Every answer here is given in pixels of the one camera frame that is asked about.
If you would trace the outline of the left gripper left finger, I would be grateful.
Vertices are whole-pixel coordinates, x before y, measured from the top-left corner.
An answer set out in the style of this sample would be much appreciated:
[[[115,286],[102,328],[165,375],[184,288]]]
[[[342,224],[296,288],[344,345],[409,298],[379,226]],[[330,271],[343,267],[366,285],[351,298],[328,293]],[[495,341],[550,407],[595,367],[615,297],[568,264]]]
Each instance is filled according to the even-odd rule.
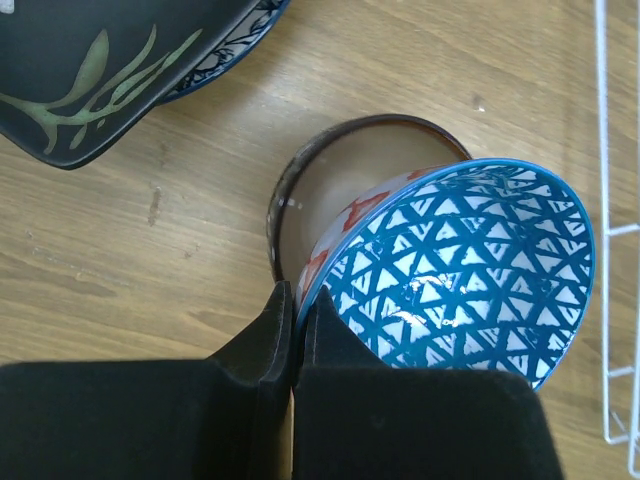
[[[20,362],[1,369],[5,479],[276,479],[293,299],[202,359]]]

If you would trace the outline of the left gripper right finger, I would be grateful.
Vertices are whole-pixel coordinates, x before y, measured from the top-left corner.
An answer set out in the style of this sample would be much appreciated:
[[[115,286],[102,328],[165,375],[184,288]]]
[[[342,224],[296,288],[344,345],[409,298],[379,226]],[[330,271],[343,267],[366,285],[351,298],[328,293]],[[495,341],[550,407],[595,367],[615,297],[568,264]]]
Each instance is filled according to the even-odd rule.
[[[492,370],[394,369],[321,291],[294,388],[297,479],[559,479],[538,396]]]

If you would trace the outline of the red white patterned bowl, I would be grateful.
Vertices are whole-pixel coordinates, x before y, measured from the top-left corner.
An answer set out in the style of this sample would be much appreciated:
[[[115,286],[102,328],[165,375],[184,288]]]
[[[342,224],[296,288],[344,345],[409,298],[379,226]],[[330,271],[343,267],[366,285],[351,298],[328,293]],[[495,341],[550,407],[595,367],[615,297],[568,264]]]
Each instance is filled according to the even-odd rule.
[[[594,278],[591,220],[562,178],[471,160],[401,174],[343,208],[300,275],[295,331],[327,291],[391,367],[503,370],[539,389],[577,335]]]

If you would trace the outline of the dark brown bowl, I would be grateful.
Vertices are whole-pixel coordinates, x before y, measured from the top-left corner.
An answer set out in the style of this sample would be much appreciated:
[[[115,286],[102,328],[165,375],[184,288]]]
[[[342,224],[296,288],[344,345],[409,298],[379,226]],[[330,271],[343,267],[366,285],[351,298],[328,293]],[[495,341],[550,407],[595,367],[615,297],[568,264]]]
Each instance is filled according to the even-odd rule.
[[[378,114],[320,132],[294,154],[269,202],[273,280],[296,283],[317,240],[359,195],[403,173],[471,159],[454,135],[416,116]]]

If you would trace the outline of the blue white floral plate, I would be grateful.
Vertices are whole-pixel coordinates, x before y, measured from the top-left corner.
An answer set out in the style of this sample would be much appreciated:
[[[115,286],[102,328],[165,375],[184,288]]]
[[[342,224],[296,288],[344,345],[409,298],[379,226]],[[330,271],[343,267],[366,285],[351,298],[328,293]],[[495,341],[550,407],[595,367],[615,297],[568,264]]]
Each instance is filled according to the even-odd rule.
[[[259,1],[208,54],[160,101],[165,104],[216,80],[239,63],[267,35],[289,0]]]

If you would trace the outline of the black square plate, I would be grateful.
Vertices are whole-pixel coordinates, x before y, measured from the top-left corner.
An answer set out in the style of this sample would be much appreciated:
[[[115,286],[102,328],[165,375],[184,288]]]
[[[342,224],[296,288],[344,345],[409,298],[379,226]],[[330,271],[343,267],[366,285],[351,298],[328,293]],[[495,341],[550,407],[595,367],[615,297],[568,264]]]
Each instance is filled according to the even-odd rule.
[[[1,133],[53,167],[110,148],[255,1],[4,1]]]

